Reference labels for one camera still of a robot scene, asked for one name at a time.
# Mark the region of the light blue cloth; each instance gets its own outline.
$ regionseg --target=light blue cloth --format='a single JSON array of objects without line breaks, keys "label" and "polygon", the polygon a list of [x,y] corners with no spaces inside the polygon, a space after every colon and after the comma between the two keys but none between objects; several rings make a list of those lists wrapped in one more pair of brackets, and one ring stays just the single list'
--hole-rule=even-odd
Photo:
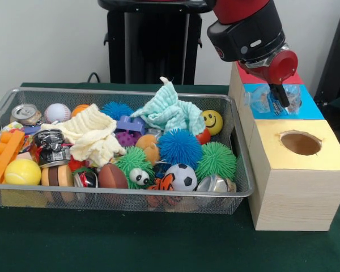
[{"label": "light blue cloth", "polygon": [[131,117],[141,117],[150,127],[162,129],[187,129],[193,135],[205,130],[202,111],[191,102],[181,101],[171,82],[166,83],[146,105]]}]

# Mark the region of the table surface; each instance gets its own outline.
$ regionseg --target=table surface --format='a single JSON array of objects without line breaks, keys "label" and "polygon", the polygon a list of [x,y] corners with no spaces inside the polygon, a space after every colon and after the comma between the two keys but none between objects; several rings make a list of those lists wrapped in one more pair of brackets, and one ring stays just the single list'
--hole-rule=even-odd
[{"label": "table surface", "polygon": [[[158,88],[79,85],[106,90]],[[78,84],[25,86],[78,88]],[[225,86],[177,90],[188,88],[195,92],[227,92]],[[232,216],[0,208],[0,271],[232,268],[340,271],[340,208],[329,232],[257,232],[246,199]]]}]

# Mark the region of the black cable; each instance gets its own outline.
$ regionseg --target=black cable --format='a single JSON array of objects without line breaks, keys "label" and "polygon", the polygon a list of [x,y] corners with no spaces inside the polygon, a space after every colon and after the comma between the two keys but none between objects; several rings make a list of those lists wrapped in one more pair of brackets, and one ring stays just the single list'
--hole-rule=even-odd
[{"label": "black cable", "polygon": [[92,72],[92,73],[90,74],[90,76],[89,76],[88,79],[87,79],[87,82],[91,82],[91,79],[92,79],[93,76],[96,77],[98,83],[101,83],[100,77],[97,75],[96,72]]}]

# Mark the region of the green spiky ball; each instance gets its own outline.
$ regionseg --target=green spiky ball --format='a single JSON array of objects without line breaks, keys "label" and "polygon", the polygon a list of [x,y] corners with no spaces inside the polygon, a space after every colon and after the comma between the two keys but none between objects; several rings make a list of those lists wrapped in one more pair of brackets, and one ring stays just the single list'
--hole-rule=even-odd
[{"label": "green spiky ball", "polygon": [[222,178],[234,179],[237,158],[227,146],[219,142],[202,145],[203,157],[196,170],[198,182],[217,174]]},{"label": "green spiky ball", "polygon": [[[119,158],[116,162],[116,166],[123,171],[129,184],[129,189],[145,189],[154,182],[155,172],[152,170],[151,163],[147,160],[146,154],[141,148],[128,147],[126,149],[126,155]],[[130,172],[134,168],[140,168],[148,173],[150,177],[150,183],[144,186],[140,186],[130,180]]]}]

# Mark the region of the red robot arm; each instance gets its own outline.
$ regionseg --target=red robot arm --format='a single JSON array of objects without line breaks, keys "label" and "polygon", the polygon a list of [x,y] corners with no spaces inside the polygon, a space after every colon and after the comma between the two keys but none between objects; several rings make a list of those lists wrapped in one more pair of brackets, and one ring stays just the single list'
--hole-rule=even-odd
[{"label": "red robot arm", "polygon": [[268,82],[283,107],[290,105],[282,83],[296,73],[297,55],[285,42],[273,0],[206,0],[218,21],[207,31],[224,61],[239,61]]}]

